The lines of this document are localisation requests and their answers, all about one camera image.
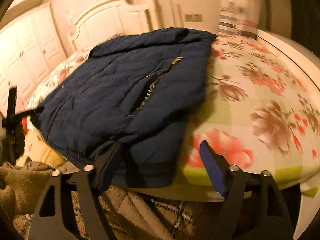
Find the floral bed sheet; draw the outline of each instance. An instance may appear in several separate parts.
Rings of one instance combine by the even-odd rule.
[[[61,63],[26,108],[46,98],[91,49]],[[171,194],[181,186],[195,186],[195,194],[214,191],[199,156],[207,140],[230,164],[254,173],[269,170],[280,188],[301,183],[302,192],[314,196],[320,185],[320,93],[303,71],[254,39],[223,34],[212,44],[206,83],[206,100],[190,116]],[[29,120],[28,127],[35,129]],[[197,199],[177,191],[178,199]]]

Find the wall socket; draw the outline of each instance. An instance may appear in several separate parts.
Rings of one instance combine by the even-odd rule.
[[[202,14],[185,14],[184,15],[184,21],[185,22],[202,22]]]

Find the pocket zipper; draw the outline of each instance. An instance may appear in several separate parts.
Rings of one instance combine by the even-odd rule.
[[[182,60],[182,59],[183,59],[183,57],[177,57],[177,58],[175,58],[175,59],[171,62],[171,67],[176,66],[176,65],[178,64],[178,62],[179,62],[180,60]],[[132,112],[131,115],[137,114],[137,113],[145,106],[145,104],[146,104],[146,103],[149,101],[149,99],[151,98],[152,93],[153,93],[153,91],[155,90],[155,87],[156,87],[157,83],[158,83],[158,82],[160,81],[160,79],[161,79],[165,74],[167,74],[170,70],[171,70],[171,68],[170,68],[167,72],[165,72],[165,73],[161,74],[160,76],[158,76],[158,77],[152,82],[152,84],[151,84],[150,87],[148,88],[148,91],[147,91],[146,96],[144,97],[143,101],[142,101],[141,104]]]

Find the wardrobe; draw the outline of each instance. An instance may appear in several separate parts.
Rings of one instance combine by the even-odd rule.
[[[9,87],[17,85],[16,111],[39,83],[66,59],[50,4],[40,5],[0,30],[0,111],[6,116]]]

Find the white headboard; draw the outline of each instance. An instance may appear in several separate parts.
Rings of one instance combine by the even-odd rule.
[[[126,0],[107,0],[84,12],[68,33],[74,51],[106,41],[116,33],[141,34],[160,29],[155,0],[130,5]]]

